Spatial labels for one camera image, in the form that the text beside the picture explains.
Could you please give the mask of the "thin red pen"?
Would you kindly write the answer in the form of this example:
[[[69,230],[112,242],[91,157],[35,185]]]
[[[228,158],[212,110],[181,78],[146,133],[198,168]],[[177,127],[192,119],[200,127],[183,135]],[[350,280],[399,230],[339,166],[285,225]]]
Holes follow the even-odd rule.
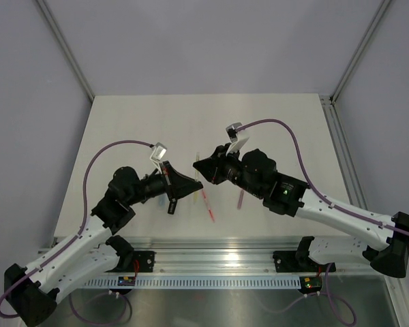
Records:
[[[209,202],[209,198],[207,197],[207,193],[205,191],[205,189],[201,189],[201,194],[202,194],[202,199],[204,201],[204,204],[206,206],[207,212],[212,220],[213,223],[215,223],[215,216],[213,214],[210,202]]]

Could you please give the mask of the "grey purple marker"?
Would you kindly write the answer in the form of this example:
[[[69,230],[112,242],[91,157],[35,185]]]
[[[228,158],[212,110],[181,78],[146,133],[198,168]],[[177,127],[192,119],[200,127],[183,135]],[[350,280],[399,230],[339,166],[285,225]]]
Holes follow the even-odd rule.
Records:
[[[239,193],[239,198],[238,198],[238,202],[237,202],[237,209],[241,210],[242,208],[242,204],[243,204],[243,197],[244,197],[244,190],[241,190]]]

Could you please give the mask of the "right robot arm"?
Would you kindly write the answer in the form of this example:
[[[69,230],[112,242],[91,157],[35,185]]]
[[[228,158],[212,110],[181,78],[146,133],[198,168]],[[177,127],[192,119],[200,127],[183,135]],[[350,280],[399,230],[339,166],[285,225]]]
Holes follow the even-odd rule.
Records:
[[[277,164],[255,149],[240,156],[218,146],[193,167],[210,183],[224,181],[262,200],[278,215],[322,223],[346,233],[349,240],[304,236],[294,251],[275,251],[278,272],[335,271],[337,264],[368,265],[389,277],[404,278],[409,258],[409,215],[381,215],[316,194],[314,188],[277,171]]]

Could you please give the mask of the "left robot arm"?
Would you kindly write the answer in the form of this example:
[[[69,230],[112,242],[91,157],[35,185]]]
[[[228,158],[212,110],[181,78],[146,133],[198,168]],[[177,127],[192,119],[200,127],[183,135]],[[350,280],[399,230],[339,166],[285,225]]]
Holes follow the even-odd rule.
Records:
[[[202,188],[201,182],[177,172],[169,161],[144,178],[129,166],[119,168],[103,198],[92,210],[84,210],[75,233],[31,263],[6,269],[1,300],[27,326],[39,326],[90,278],[132,266],[134,248],[118,233],[135,216],[133,205],[166,194],[171,215],[178,200]]]

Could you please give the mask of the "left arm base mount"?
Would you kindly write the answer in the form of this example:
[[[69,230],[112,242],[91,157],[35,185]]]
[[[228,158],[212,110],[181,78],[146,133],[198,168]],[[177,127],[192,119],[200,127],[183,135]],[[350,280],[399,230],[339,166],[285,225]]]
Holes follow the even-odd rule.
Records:
[[[125,267],[116,268],[119,274],[115,284],[114,292],[126,295],[138,285],[138,278],[142,275],[152,273],[155,264],[154,251],[135,251],[132,261]]]

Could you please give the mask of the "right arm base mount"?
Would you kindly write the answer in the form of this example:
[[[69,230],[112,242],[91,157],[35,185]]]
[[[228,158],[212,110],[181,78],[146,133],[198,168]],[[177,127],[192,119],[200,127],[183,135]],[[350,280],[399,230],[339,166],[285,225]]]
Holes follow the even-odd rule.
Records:
[[[318,264],[308,257],[297,257],[297,251],[274,251],[273,261],[277,273],[298,273],[300,288],[302,294],[311,294],[321,292],[323,281],[322,273],[325,273],[330,266],[329,271],[335,272],[334,263]]]

